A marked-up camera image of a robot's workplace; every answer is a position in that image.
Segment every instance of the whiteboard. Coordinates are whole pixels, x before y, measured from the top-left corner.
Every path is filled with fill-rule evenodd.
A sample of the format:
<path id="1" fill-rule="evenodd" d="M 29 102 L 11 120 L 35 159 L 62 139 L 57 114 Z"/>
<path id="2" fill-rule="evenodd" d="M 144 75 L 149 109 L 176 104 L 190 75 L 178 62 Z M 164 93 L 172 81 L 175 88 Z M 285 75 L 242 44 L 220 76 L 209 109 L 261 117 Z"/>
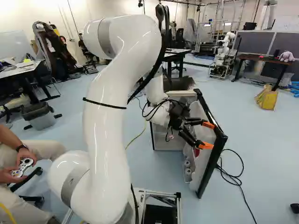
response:
<path id="1" fill-rule="evenodd" d="M 0 59 L 15 57 L 17 63 L 21 61 L 26 53 L 30 53 L 33 57 L 36 57 L 23 30 L 1 32 L 0 49 Z"/>
<path id="2" fill-rule="evenodd" d="M 284 15 L 276 18 L 273 31 L 297 31 L 299 32 L 299 16 Z"/>

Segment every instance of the floor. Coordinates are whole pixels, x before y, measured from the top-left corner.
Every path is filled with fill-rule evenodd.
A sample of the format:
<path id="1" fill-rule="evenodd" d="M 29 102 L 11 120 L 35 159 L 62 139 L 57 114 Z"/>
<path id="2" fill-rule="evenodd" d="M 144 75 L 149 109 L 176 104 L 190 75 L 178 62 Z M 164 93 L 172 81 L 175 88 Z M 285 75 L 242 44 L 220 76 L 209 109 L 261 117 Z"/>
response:
<path id="1" fill-rule="evenodd" d="M 209 56 L 194 56 L 193 54 L 186 54 L 184 62 L 209 66 L 213 62 L 213 59 L 213 57 Z"/>
<path id="2" fill-rule="evenodd" d="M 259 224 L 296 224 L 299 218 L 289 209 L 290 203 L 299 202 L 299 169 L 297 134 L 299 103 L 290 93 L 280 92 L 275 111 L 264 111 L 253 97 L 262 87 L 232 83 L 230 80 L 209 78 L 207 68 L 185 65 L 185 75 L 192 76 L 200 88 L 210 110 L 229 137 L 225 148 L 235 150 L 245 163 L 241 177 L 247 201 Z M 86 150 L 82 135 L 82 111 L 88 84 L 95 75 L 58 84 L 62 97 L 49 101 L 56 113 L 62 113 L 57 123 L 43 131 L 24 131 L 24 120 L 14 122 L 12 131 L 21 139 L 58 140 L 68 150 Z M 124 120 L 124 145 L 144 127 L 138 101 L 130 103 Z M 183 180 L 180 152 L 154 152 L 151 146 L 150 127 L 127 150 L 132 183 L 135 187 L 164 192 L 181 192 L 183 222 L 185 224 L 253 224 L 250 213 L 235 186 L 226 183 L 218 171 L 214 171 L 201 199 Z M 224 168 L 238 174 L 241 164 L 230 153 L 223 156 Z M 45 172 L 50 161 L 40 161 Z M 44 195 L 45 210 L 52 211 L 60 220 L 67 208 L 54 196 L 46 183 L 46 175 L 36 177 L 19 190 L 20 194 Z M 74 216 L 71 224 L 81 219 Z"/>

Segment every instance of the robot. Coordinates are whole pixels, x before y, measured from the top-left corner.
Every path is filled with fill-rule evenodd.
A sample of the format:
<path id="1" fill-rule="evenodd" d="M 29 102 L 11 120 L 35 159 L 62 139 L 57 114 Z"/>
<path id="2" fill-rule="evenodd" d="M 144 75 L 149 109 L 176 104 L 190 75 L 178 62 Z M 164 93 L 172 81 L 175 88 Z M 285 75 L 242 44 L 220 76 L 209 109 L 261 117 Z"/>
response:
<path id="1" fill-rule="evenodd" d="M 228 32 L 223 40 L 218 41 L 219 48 L 217 49 L 217 54 L 215 55 L 214 62 L 211 64 L 214 66 L 214 69 L 209 69 L 208 72 L 210 77 L 226 78 L 226 76 L 230 74 L 234 62 L 234 57 L 236 55 L 236 50 L 230 50 L 228 48 L 228 44 L 234 38 L 235 34 L 232 32 Z"/>
<path id="2" fill-rule="evenodd" d="M 139 196 L 144 191 L 133 190 L 122 144 L 123 112 L 135 83 L 143 76 L 147 76 L 145 80 L 151 79 L 146 89 L 151 105 L 144 110 L 147 113 L 154 108 L 156 112 L 145 116 L 146 120 L 180 130 L 180 136 L 189 144 L 204 145 L 188 133 L 185 125 L 209 126 L 209 123 L 183 119 L 188 117 L 187 106 L 183 102 L 164 100 L 167 95 L 163 93 L 162 76 L 156 74 L 164 56 L 163 39 L 150 17 L 127 15 L 89 21 L 83 39 L 93 54 L 113 60 L 91 82 L 83 99 L 88 152 L 69 151 L 56 159 L 48 174 L 49 186 L 90 224 L 139 224 L 142 212 L 138 210 L 142 211 L 143 207 L 136 198 L 142 202 L 143 195 Z"/>

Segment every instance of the stuffed animal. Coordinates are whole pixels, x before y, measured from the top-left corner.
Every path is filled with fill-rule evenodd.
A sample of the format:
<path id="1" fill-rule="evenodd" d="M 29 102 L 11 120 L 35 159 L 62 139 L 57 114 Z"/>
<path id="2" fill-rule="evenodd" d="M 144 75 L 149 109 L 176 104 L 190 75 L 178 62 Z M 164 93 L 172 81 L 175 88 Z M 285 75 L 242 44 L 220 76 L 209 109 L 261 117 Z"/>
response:
<path id="1" fill-rule="evenodd" d="M 286 51 L 282 53 L 279 57 L 280 61 L 282 62 L 294 62 L 295 58 L 292 52 Z"/>

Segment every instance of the game controller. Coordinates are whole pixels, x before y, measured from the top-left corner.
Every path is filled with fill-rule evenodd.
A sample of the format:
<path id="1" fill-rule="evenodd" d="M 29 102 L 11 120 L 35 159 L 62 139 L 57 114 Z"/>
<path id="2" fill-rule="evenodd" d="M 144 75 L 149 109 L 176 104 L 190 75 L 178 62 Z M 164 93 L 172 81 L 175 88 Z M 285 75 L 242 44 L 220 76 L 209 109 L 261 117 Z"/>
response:
<path id="1" fill-rule="evenodd" d="M 12 170 L 11 175 L 14 176 L 14 177 L 22 177 L 25 170 L 28 167 L 31 167 L 32 164 L 33 164 L 33 159 L 31 159 L 31 158 L 22 159 L 20 161 L 20 164 L 19 164 L 19 169 L 18 170 Z"/>

